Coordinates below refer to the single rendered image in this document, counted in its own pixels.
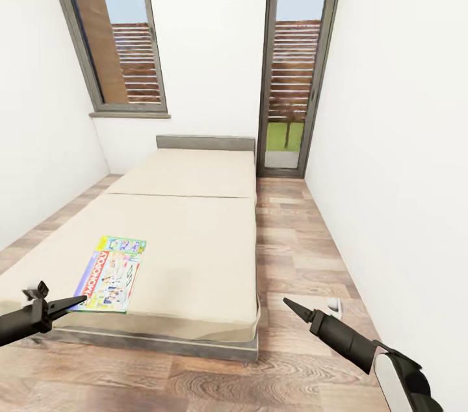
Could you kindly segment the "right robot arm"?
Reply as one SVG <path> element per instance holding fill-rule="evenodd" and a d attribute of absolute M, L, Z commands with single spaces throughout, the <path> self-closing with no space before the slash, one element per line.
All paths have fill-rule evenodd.
<path fill-rule="evenodd" d="M 304 321 L 310 322 L 310 332 L 339 355 L 368 375 L 374 366 L 390 412 L 444 412 L 438 401 L 431 397 L 430 384 L 418 362 L 379 340 L 366 339 L 342 322 L 345 311 L 342 299 L 327 298 L 330 309 L 326 312 L 313 311 L 287 298 L 283 301 Z M 387 352 L 374 358 L 378 346 Z"/>

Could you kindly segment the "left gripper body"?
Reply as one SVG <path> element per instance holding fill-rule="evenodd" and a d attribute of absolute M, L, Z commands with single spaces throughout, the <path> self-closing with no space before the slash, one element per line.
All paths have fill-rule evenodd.
<path fill-rule="evenodd" d="M 47 324 L 42 322 L 46 305 L 47 302 L 41 297 L 34 300 L 32 306 L 1 315 L 0 346 L 18 342 L 38 332 L 50 332 L 54 320 Z"/>

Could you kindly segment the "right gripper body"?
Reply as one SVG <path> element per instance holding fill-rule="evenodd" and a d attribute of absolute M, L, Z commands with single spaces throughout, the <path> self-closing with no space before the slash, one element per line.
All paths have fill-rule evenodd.
<path fill-rule="evenodd" d="M 349 358 L 356 332 L 342 320 L 317 309 L 309 330 L 317 335 L 324 344 L 338 352 L 339 355 L 345 359 Z"/>

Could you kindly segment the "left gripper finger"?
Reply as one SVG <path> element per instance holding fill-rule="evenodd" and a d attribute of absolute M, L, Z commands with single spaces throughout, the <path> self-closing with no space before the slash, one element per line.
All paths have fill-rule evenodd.
<path fill-rule="evenodd" d="M 49 316 L 57 314 L 63 310 L 67 310 L 68 308 L 73 307 L 74 305 L 77 305 L 78 303 L 81 303 L 87 299 L 88 295 L 83 295 L 48 302 L 44 309 L 44 319 L 42 322 L 47 324 L 50 321 Z"/>
<path fill-rule="evenodd" d="M 62 316 L 67 315 L 67 314 L 68 314 L 67 310 L 63 310 L 63 311 L 61 311 L 61 312 L 59 312 L 59 313 L 57 313 L 57 314 L 54 314 L 54 315 L 52 315 L 52 316 L 49 316 L 49 319 L 50 319 L 50 320 L 56 320 L 56 319 L 59 319 L 59 318 L 61 318 Z"/>

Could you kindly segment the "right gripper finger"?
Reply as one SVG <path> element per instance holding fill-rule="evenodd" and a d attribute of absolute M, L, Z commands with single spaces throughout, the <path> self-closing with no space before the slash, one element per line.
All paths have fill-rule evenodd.
<path fill-rule="evenodd" d="M 285 298 L 283 300 L 298 316 L 302 317 L 306 322 L 313 322 L 316 316 L 317 309 L 311 310 L 307 307 L 300 305 L 290 299 Z"/>

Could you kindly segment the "board game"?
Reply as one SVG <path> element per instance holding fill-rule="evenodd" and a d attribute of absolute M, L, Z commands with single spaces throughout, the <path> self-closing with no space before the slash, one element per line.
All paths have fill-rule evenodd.
<path fill-rule="evenodd" d="M 103 235 L 73 293 L 88 299 L 67 312 L 127 314 L 145 249 L 146 240 Z"/>

